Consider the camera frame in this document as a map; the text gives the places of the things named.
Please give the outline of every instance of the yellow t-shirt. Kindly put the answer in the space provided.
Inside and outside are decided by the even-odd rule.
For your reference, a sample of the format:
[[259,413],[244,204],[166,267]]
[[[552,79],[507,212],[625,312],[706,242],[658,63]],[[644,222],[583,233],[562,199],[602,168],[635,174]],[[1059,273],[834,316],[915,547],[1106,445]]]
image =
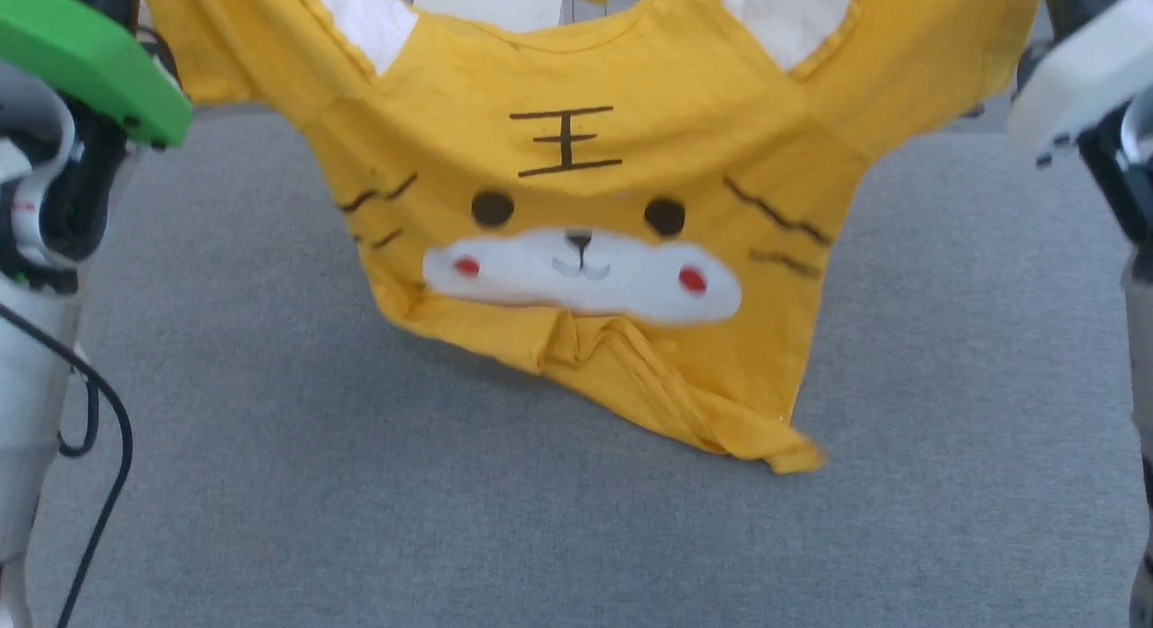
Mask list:
[[1008,85],[1039,0],[641,0],[533,33],[148,2],[194,101],[308,138],[394,324],[796,472],[823,462],[790,422],[858,182]]

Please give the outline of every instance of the red cheek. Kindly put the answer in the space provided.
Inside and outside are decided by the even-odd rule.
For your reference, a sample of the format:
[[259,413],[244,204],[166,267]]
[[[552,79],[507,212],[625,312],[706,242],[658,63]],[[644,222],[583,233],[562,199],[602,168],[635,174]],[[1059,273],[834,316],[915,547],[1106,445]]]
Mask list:
[[481,274],[481,264],[476,262],[476,258],[472,256],[465,256],[465,258],[458,258],[457,263],[452,264],[455,267],[458,274],[464,275],[464,278],[475,278],[475,275]]
[[693,295],[704,295],[704,290],[708,290],[709,286],[704,282],[704,275],[696,267],[684,266],[680,268],[680,287]]

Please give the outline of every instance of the whisker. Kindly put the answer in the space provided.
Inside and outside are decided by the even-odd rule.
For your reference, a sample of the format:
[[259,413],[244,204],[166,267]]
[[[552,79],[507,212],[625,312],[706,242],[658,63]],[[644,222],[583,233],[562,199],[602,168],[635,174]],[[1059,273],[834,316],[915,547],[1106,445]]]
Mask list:
[[766,217],[769,217],[770,221],[776,222],[776,225],[782,229],[800,230],[800,233],[808,234],[813,239],[813,241],[819,243],[819,245],[824,245],[824,247],[832,245],[832,237],[829,237],[829,234],[824,234],[822,233],[822,230],[816,229],[816,227],[813,226],[812,222],[791,221],[790,219],[785,218],[783,213],[779,213],[773,206],[769,206],[769,204],[767,204],[767,202],[762,200],[760,197],[749,196],[749,194],[746,194],[745,190],[740,188],[740,184],[737,184],[737,182],[734,182],[732,177],[726,176],[724,183],[726,188],[729,188],[729,190],[732,191],[733,196],[737,196],[737,200],[741,200],[745,204],[752,204],[753,206],[756,206],[758,209],[761,210],[762,213],[766,214]]
[[779,254],[779,251],[749,250],[748,259],[753,263],[779,263],[782,266],[786,266],[807,279],[817,279],[821,275],[821,271],[817,267],[806,266],[806,264],[798,262],[798,259]]
[[369,189],[366,190],[366,192],[360,194],[354,200],[349,202],[349,204],[339,205],[339,209],[344,213],[354,213],[357,209],[361,209],[361,205],[366,204],[368,200],[374,200],[374,198],[379,197],[380,200],[385,202],[395,200],[398,197],[404,196],[406,190],[408,190],[415,181],[416,173],[413,173],[413,175],[408,175],[407,180],[400,183],[399,188],[390,190],[390,192],[379,192],[376,189]]
[[391,234],[386,235],[386,237],[380,239],[380,241],[372,242],[372,250],[379,250],[379,249],[382,249],[382,247],[387,245],[389,243],[397,241],[397,239],[399,239],[400,235],[404,234],[404,233],[405,233],[404,229],[397,229],[397,230],[394,230],[394,233],[391,233]]

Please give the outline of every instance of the t-shirt sleeve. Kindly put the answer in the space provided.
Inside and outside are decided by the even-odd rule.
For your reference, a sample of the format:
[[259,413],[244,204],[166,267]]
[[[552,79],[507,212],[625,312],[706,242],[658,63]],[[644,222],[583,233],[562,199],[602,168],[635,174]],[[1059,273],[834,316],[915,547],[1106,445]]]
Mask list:
[[[197,106],[262,103],[302,123],[329,103],[361,93],[379,74],[342,22],[359,25],[369,51],[404,46],[415,15],[399,0],[145,0],[172,47],[181,83]],[[395,40],[377,39],[394,35]]]
[[814,77],[824,112],[880,157],[1012,85],[1040,0],[859,0],[839,62]]

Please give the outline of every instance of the black cable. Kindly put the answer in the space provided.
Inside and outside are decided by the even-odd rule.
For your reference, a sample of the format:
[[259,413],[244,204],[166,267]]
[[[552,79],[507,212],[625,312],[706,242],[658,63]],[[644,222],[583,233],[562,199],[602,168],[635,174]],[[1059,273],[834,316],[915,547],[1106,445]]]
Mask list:
[[60,611],[60,621],[56,622],[56,628],[67,628],[68,621],[71,620],[73,611],[76,607],[76,600],[80,598],[80,590],[84,585],[84,578],[88,576],[89,567],[92,565],[92,558],[96,555],[96,548],[99,546],[100,538],[104,536],[104,529],[108,524],[108,517],[112,514],[112,509],[115,508],[116,501],[120,499],[120,492],[125,489],[125,483],[128,481],[128,471],[133,467],[133,426],[131,422],[128,419],[128,410],[125,409],[123,401],[120,400],[120,395],[116,391],[108,385],[108,381],[104,380],[104,377],[92,369],[88,362],[84,362],[83,357],[77,356],[69,349],[68,346],[61,345],[55,338],[50,336],[48,333],[43,332],[43,330],[37,328],[36,324],[25,320],[23,316],[20,316],[12,308],[0,304],[0,319],[7,320],[7,323],[13,324],[14,327],[20,328],[32,340],[39,341],[45,348],[50,349],[52,353],[56,354],[68,362],[74,370],[82,373],[84,378],[88,379],[91,386],[99,393],[104,394],[107,399],[110,406],[112,406],[113,414],[116,415],[116,422],[120,425],[120,438],[121,438],[121,454],[120,454],[120,469],[116,472],[116,479],[112,483],[112,489],[108,491],[108,497],[104,501],[104,506],[100,509],[100,516],[96,521],[96,525],[92,528],[92,534],[89,537],[88,546],[84,548],[84,554],[81,557],[80,566],[76,568],[76,575],[73,578],[71,588],[68,590],[68,598],[65,600],[63,610]]
[[100,388],[91,380],[84,381],[84,389],[88,391],[88,423],[84,426],[84,442],[78,448],[73,447],[61,432],[56,432],[60,440],[60,455],[68,456],[69,460],[78,460],[83,455],[92,452],[96,446],[96,434],[100,430]]

